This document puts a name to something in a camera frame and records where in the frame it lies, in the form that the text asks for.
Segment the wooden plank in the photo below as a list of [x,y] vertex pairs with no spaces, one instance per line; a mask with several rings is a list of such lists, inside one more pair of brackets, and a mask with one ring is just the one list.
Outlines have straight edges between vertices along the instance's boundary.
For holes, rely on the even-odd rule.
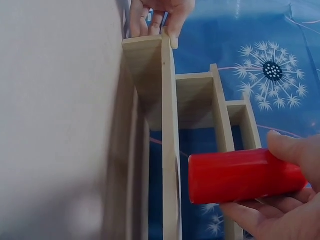
[[162,126],[162,36],[125,39],[122,48],[150,129]]
[[126,240],[148,240],[150,128],[136,91],[132,112],[126,201]]
[[227,101],[226,107],[228,109],[231,126],[240,125],[246,108],[246,102],[243,100]]
[[178,100],[170,38],[162,31],[163,240],[182,237]]
[[180,129],[213,128],[211,72],[177,74],[176,89]]
[[245,102],[245,109],[243,112],[242,120],[240,122],[243,147],[246,150],[260,149],[262,146],[256,118],[252,109],[251,102],[248,96],[245,94],[243,94],[243,101]]
[[[232,152],[235,150],[231,131],[227,102],[222,87],[221,78],[216,64],[210,66],[213,74],[213,100],[212,114],[215,124],[215,139],[219,152]],[[224,216],[224,231],[226,240],[243,240],[243,229],[230,218]]]

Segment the finger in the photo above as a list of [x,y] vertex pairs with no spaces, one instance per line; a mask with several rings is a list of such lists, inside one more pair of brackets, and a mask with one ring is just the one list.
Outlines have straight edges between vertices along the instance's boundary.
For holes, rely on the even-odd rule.
[[314,191],[320,192],[320,134],[297,139],[270,131],[267,142],[270,152],[275,157],[300,166]]
[[297,199],[298,201],[302,202],[303,204],[306,204],[310,202],[315,196],[316,192],[311,187],[305,187],[299,192],[295,192],[292,194],[289,194],[290,197]]
[[195,3],[193,1],[188,1],[188,4],[178,5],[174,7],[173,12],[167,19],[167,33],[170,37],[172,48],[178,48],[178,37],[188,15],[193,11],[194,8]]
[[149,35],[159,35],[162,21],[164,19],[165,12],[163,11],[154,11],[152,16],[152,22],[149,26]]
[[245,201],[245,202],[239,202],[240,205],[245,206],[247,208],[255,209],[262,213],[267,219],[273,219],[273,218],[281,218],[284,213],[280,211],[279,209],[262,204],[261,202],[258,202],[257,200],[251,200],[251,201]]
[[278,159],[300,166],[301,150],[305,146],[301,139],[281,135],[271,130],[267,134],[269,151]]
[[146,7],[146,6],[143,7],[142,15],[140,17],[140,27],[141,27],[140,36],[148,36],[149,28],[148,28],[146,18],[148,17],[149,11],[150,11],[149,7]]
[[226,216],[252,235],[258,233],[260,223],[266,219],[258,210],[235,202],[220,204],[220,208]]
[[291,212],[292,210],[301,207],[303,203],[298,201],[292,197],[285,197],[285,196],[272,196],[272,197],[265,197],[260,199],[260,201],[264,204],[270,205],[276,209],[279,209],[284,214]]
[[141,35],[141,16],[143,15],[144,5],[140,0],[132,0],[130,7],[130,31],[133,38]]

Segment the vertical wooden plank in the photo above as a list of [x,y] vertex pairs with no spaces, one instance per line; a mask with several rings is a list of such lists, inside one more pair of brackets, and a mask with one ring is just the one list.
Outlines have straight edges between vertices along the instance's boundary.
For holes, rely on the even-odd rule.
[[126,240],[148,240],[150,128],[134,91],[126,200]]
[[245,109],[240,122],[243,147],[245,150],[261,148],[261,140],[254,111],[247,95],[243,94]]
[[[234,139],[224,90],[221,83],[218,67],[216,64],[210,66],[213,76],[213,98],[212,114],[215,126],[215,138],[219,152],[232,152],[235,150]],[[234,221],[224,217],[224,232],[226,240],[243,240],[244,231]]]
[[150,127],[147,120],[144,120],[143,131],[143,156],[142,156],[142,238],[149,239],[149,167],[150,167]]
[[170,38],[162,30],[163,240],[182,237],[180,147],[175,62]]
[[212,114],[215,126],[215,135],[219,152],[235,150],[234,139],[224,90],[216,64],[211,64],[210,71],[213,77]]

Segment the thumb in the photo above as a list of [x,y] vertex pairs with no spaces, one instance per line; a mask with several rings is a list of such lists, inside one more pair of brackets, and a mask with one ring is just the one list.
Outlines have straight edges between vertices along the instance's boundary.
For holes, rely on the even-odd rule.
[[267,134],[267,144],[276,158],[300,166],[306,146],[303,139],[284,136],[271,130]]

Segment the wooden block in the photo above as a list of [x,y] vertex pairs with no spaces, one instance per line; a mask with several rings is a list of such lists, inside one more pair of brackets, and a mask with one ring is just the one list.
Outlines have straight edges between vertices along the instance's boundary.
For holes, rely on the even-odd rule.
[[162,30],[163,240],[182,237],[178,100],[170,38]]

